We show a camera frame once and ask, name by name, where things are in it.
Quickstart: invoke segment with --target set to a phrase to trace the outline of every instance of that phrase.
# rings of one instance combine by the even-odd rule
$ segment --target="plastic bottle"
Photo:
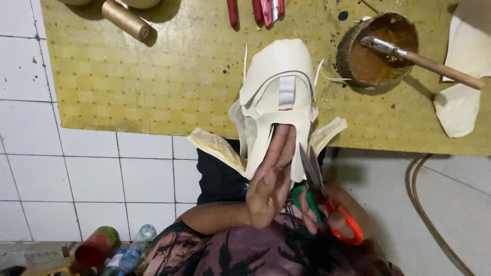
[[[145,245],[151,241],[157,232],[155,227],[150,224],[145,224],[140,228],[133,242],[130,244],[130,248],[123,255],[119,261],[119,275],[130,272],[138,264],[138,260],[141,258],[141,251],[145,248]]]
[[[112,257],[111,261],[109,261],[108,266],[102,272],[102,276],[117,276],[119,269],[119,261],[123,257],[124,253],[126,253],[126,249],[120,249],[116,251],[116,254]]]

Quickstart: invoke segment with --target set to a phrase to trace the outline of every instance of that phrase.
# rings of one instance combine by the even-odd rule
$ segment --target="white tile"
[[[491,275],[491,196],[424,167],[416,187],[421,205],[448,245],[476,275]]]
[[[196,203],[201,194],[199,180],[201,173],[196,168],[198,161],[174,160],[174,187],[176,202]]]
[[[39,41],[39,44],[41,45],[41,53],[43,54],[43,59],[44,59],[44,64],[46,67],[44,68],[46,71],[46,75],[48,76],[48,84],[49,84],[49,89],[51,93],[51,101],[57,102],[56,100],[56,93],[55,93],[55,81],[53,80],[53,71],[51,69],[51,59],[50,59],[50,53],[48,51],[48,41],[45,39],[41,39]]]
[[[130,241],[128,219],[124,203],[75,202],[79,216],[82,240],[86,240],[101,226],[111,226],[119,233],[122,242]]]
[[[172,138],[168,135],[118,132],[121,157],[172,159]]]
[[[490,157],[452,155],[448,159],[430,158],[424,166],[491,194]]]
[[[73,202],[23,202],[35,242],[81,242]]]
[[[9,155],[19,196],[27,201],[73,201],[62,156]]]
[[[60,126],[57,104],[54,107],[65,156],[119,156],[115,132],[63,128]]]
[[[0,99],[51,101],[37,40],[0,36],[0,52],[8,53],[0,55]]]
[[[29,0],[2,0],[0,35],[34,37],[34,19]]]
[[[176,219],[194,206],[196,204],[176,203]]]
[[[32,5],[32,14],[34,15],[34,22],[36,24],[37,35],[40,38],[46,38],[46,32],[44,30],[43,13],[41,11],[40,0],[30,0]]]
[[[20,201],[0,201],[0,242],[32,241]]]
[[[19,200],[5,154],[0,154],[0,200]]]
[[[75,201],[124,202],[117,158],[65,157]]]
[[[411,204],[405,186],[410,162],[384,155],[342,148],[332,166],[342,187],[370,215],[388,261],[405,275],[459,275]]]
[[[198,160],[196,146],[185,136],[172,136],[172,150],[174,152],[174,159]]]
[[[0,133],[7,153],[62,155],[51,103],[0,101]]]
[[[126,202],[174,203],[172,160],[121,158]]]
[[[130,235],[133,240],[142,226],[151,224],[157,235],[174,223],[174,203],[126,203]]]

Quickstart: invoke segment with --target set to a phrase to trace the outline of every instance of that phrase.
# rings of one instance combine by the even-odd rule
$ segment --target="person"
[[[305,194],[299,195],[301,210],[288,198],[295,143],[295,127],[277,125],[249,184],[198,149],[197,206],[154,239],[144,275],[403,275],[384,260],[367,213],[339,185],[326,183],[323,193],[360,226],[360,246],[331,233],[333,228],[354,236],[342,214],[331,214],[327,225],[318,227]]]

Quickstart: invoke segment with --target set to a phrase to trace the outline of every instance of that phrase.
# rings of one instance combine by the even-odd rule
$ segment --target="table surface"
[[[420,54],[443,63],[453,0],[368,1],[411,19]],[[274,40],[299,38],[312,67],[325,58],[324,73],[337,77],[337,44],[356,20],[375,16],[358,0],[285,0],[284,18],[269,30],[256,30],[250,1],[238,0],[235,31],[225,0],[163,0],[152,9],[132,9],[155,29],[141,43],[102,17],[102,0],[78,7],[41,3],[63,127],[179,136],[200,127],[226,138],[238,137],[228,110],[242,86],[246,43],[250,64]],[[349,13],[345,21],[338,20],[342,11]],[[474,131],[449,138],[432,100],[450,85],[419,67],[391,90],[372,94],[321,77],[313,128],[339,116],[348,128],[330,146],[491,155],[491,89],[482,90]]]

